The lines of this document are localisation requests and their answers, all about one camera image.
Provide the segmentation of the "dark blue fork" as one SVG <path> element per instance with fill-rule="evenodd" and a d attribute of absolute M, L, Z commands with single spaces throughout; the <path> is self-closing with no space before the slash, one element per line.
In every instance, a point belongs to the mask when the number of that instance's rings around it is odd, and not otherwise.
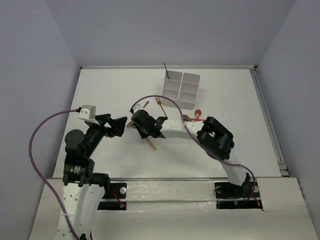
<path fill-rule="evenodd" d="M 125 127 L 126 128 L 135 128 L 135 123 L 133 121 L 130 121 Z"/>

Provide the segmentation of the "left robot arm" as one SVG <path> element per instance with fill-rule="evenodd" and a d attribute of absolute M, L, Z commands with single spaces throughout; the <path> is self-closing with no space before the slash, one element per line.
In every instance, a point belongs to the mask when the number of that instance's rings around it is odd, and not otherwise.
<path fill-rule="evenodd" d="M 71 130 L 64 138 L 63 196 L 57 197 L 61 213 L 56 240 L 90 240 L 91 227 L 102 198 L 111 191 L 107 173 L 94 172 L 91 156 L 104 137 L 121 137 L 127 117 L 113 119 L 109 113 L 97 115 L 89 108 L 78 111 L 88 129 Z"/>

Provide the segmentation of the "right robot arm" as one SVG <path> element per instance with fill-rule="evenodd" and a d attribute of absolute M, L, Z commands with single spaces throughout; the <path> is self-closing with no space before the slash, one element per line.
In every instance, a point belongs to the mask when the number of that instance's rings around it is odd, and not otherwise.
<path fill-rule="evenodd" d="M 173 120 L 161 116 L 153 118 L 146 110 L 137 105 L 130 110 L 131 120 L 142 139 L 186 139 L 193 140 L 210 157 L 220 162 L 228 177 L 227 186 L 221 193 L 227 198 L 245 198 L 250 193 L 251 176 L 238 161 L 230 160 L 235 146 L 233 134 L 214 117 L 204 121 Z"/>

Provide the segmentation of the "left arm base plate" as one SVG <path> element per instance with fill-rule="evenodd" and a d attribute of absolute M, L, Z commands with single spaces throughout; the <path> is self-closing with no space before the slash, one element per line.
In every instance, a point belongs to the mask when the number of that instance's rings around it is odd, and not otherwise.
<path fill-rule="evenodd" d="M 125 211 L 127 209 L 127 183 L 111 182 L 110 191 L 102 197 L 98 210 Z"/>

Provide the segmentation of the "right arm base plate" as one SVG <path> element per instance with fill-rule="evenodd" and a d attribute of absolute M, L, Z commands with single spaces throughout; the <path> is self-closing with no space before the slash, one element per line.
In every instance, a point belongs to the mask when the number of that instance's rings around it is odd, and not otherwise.
<path fill-rule="evenodd" d="M 214 183 L 213 195 L 218 210 L 263 209 L 259 185 L 249 182 L 248 190 L 242 192 L 241 188 L 226 181 Z"/>

